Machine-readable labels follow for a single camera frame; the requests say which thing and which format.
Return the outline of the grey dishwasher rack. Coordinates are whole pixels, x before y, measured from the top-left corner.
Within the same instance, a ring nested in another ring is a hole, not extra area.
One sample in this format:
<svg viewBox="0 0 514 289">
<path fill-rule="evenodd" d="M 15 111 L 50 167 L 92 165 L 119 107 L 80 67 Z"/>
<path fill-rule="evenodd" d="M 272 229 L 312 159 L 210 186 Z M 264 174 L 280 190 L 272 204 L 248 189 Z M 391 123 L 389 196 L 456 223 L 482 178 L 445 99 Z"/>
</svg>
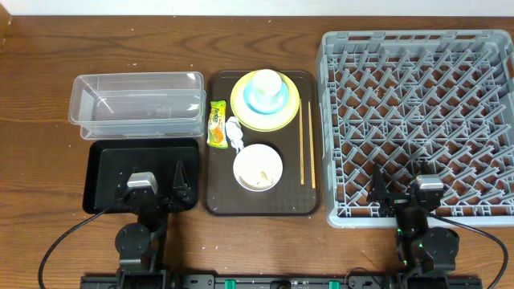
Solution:
<svg viewBox="0 0 514 289">
<path fill-rule="evenodd" d="M 446 188 L 437 215 L 511 226 L 512 64 L 503 30 L 326 33 L 316 80 L 328 224 L 394 226 L 366 200 L 374 167 L 399 191 L 428 165 Z"/>
</svg>

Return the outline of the white tissue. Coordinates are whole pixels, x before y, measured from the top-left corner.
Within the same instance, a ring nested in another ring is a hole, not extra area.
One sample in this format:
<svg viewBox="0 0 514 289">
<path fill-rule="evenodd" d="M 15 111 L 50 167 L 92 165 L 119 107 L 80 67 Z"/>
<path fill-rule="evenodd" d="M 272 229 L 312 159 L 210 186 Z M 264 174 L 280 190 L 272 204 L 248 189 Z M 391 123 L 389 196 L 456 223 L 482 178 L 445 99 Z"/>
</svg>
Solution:
<svg viewBox="0 0 514 289">
<path fill-rule="evenodd" d="M 231 116 L 228 118 L 225 124 L 226 127 L 226 136 L 230 141 L 230 145 L 239 153 L 244 148 L 243 143 L 243 130 L 238 119 L 235 116 Z"/>
</svg>

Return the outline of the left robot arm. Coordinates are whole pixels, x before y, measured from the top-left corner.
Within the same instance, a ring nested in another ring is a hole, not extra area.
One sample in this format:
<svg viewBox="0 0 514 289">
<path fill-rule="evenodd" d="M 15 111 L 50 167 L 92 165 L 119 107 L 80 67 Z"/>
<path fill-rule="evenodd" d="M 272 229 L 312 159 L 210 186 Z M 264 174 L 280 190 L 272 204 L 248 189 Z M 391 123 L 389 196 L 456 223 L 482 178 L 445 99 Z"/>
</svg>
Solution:
<svg viewBox="0 0 514 289">
<path fill-rule="evenodd" d="M 128 178 L 116 199 L 137 216 L 137 221 L 122 227 L 116 235 L 115 247 L 120 255 L 118 288 L 174 286 L 173 277 L 162 265 L 168 218 L 190 209 L 194 195 L 182 161 L 177 162 L 170 191 L 162 195 L 153 173 L 133 173 Z"/>
</svg>

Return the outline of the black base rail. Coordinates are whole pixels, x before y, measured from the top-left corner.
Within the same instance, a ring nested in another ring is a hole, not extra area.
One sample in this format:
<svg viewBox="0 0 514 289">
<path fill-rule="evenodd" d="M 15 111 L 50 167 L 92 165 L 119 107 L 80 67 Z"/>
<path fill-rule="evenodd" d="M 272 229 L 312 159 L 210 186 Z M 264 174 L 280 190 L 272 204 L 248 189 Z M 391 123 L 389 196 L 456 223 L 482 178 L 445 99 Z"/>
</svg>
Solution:
<svg viewBox="0 0 514 289">
<path fill-rule="evenodd" d="M 176 283 L 140 279 L 118 281 L 113 276 L 85 276 L 80 289 L 117 288 L 181 288 L 181 289 L 380 289 L 395 288 L 391 278 L 350 276 L 347 279 L 281 279 L 281 278 L 229 278 L 213 275 L 186 275 Z"/>
</svg>

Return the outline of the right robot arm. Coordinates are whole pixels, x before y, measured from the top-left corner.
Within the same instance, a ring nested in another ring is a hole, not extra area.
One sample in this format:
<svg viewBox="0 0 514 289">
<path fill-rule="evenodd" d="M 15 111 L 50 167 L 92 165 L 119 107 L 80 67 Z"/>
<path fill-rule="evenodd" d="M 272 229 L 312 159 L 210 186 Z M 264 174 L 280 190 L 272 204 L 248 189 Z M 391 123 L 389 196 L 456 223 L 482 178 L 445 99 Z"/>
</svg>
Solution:
<svg viewBox="0 0 514 289">
<path fill-rule="evenodd" d="M 393 217 L 397 224 L 398 257 L 406 270 L 398 275 L 400 288 L 448 288 L 446 274 L 456 268 L 459 235 L 451 229 L 429 226 L 428 215 L 440 207 L 445 185 L 422 164 L 421 173 L 406 191 L 391 191 L 379 165 L 373 167 L 368 202 L 379 204 L 381 217 Z"/>
</svg>

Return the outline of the light blue saucer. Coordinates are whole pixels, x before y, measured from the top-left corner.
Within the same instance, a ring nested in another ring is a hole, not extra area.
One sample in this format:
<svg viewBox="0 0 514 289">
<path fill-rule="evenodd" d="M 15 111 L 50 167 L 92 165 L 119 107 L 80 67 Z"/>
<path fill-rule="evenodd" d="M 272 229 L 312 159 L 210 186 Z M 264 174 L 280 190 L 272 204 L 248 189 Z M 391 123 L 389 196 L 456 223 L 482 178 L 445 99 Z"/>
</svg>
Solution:
<svg viewBox="0 0 514 289">
<path fill-rule="evenodd" d="M 261 115 L 271 115 L 285 108 L 289 101 L 289 91 L 285 82 L 282 82 L 280 90 L 271 97 L 260 96 L 250 80 L 243 91 L 243 99 L 250 110 Z"/>
</svg>

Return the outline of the pale green cup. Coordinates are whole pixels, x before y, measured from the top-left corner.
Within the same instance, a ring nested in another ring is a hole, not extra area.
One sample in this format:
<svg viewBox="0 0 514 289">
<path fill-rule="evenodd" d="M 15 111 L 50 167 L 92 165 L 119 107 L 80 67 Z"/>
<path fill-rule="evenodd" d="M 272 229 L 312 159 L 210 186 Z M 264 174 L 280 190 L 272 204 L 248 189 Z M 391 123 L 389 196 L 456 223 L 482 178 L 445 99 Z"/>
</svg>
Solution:
<svg viewBox="0 0 514 289">
<path fill-rule="evenodd" d="M 262 69 L 251 79 L 251 103 L 257 106 L 273 106 L 282 87 L 282 80 L 276 71 Z"/>
</svg>

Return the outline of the yellow plate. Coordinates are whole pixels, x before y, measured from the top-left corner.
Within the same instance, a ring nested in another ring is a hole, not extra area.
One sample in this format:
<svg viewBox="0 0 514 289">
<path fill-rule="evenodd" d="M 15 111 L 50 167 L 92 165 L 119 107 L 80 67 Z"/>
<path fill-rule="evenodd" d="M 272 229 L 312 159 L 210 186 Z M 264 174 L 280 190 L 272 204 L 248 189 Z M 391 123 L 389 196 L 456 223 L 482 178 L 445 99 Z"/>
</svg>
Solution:
<svg viewBox="0 0 514 289">
<path fill-rule="evenodd" d="M 300 94 L 294 82 L 285 74 L 277 72 L 288 87 L 289 101 L 285 108 L 271 115 L 261 115 L 253 112 L 245 104 L 243 91 L 256 71 L 251 71 L 240 78 L 232 88 L 230 107 L 239 123 L 258 132 L 272 132 L 289 124 L 299 110 Z"/>
</svg>

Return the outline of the clear plastic bin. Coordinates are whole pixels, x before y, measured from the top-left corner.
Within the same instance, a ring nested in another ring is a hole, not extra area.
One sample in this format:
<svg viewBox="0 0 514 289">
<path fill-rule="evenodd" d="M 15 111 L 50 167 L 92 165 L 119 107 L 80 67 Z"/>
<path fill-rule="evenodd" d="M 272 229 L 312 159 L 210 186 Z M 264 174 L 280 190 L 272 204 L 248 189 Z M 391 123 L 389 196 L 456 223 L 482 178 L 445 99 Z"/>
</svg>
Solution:
<svg viewBox="0 0 514 289">
<path fill-rule="evenodd" d="M 79 75 L 68 120 L 85 140 L 201 137 L 205 111 L 197 71 Z"/>
</svg>

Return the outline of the yellow green snack wrapper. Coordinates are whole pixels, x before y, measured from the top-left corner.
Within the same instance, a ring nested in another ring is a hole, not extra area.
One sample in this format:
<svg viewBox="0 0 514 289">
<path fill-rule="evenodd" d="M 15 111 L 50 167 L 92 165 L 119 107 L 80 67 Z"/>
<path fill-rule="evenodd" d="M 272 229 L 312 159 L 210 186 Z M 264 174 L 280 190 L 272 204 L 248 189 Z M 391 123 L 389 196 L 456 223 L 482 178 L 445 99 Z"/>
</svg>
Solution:
<svg viewBox="0 0 514 289">
<path fill-rule="evenodd" d="M 227 149 L 226 140 L 226 101 L 211 101 L 211 110 L 208 119 L 208 136 L 206 143 L 217 149 Z"/>
</svg>

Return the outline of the white bowl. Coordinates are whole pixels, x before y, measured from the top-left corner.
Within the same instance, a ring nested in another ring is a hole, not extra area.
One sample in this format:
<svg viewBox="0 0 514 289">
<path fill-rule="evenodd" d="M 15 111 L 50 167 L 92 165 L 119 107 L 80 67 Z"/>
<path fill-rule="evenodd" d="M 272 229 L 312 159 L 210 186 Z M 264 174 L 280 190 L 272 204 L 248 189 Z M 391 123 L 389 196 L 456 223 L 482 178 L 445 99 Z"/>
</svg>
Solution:
<svg viewBox="0 0 514 289">
<path fill-rule="evenodd" d="M 265 144 L 251 144 L 237 153 L 233 163 L 235 180 L 251 192 L 264 192 L 278 184 L 284 171 L 281 156 Z"/>
</svg>

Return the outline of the black plastic tray bin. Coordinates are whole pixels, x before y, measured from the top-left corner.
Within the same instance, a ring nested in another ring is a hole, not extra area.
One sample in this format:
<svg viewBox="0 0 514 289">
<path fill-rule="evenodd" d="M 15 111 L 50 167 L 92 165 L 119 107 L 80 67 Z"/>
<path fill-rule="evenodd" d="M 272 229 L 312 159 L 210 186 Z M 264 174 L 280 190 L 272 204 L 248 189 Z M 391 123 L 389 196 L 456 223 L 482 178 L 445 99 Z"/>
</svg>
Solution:
<svg viewBox="0 0 514 289">
<path fill-rule="evenodd" d="M 193 139 L 98 140 L 89 150 L 84 185 L 83 210 L 97 214 L 115 202 L 115 193 L 123 189 L 138 165 L 138 173 L 151 172 L 157 179 L 158 193 L 170 191 L 178 161 L 198 202 L 199 151 Z"/>
</svg>

